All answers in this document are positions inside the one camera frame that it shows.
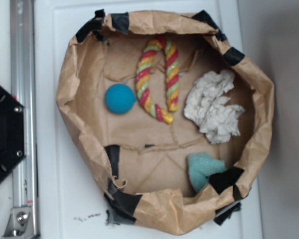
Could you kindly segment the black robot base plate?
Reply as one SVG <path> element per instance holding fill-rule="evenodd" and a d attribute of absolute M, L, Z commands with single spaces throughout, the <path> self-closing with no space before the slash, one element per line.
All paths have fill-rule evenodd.
<path fill-rule="evenodd" d="M 25 158 L 23 109 L 0 86 L 0 183 Z"/>

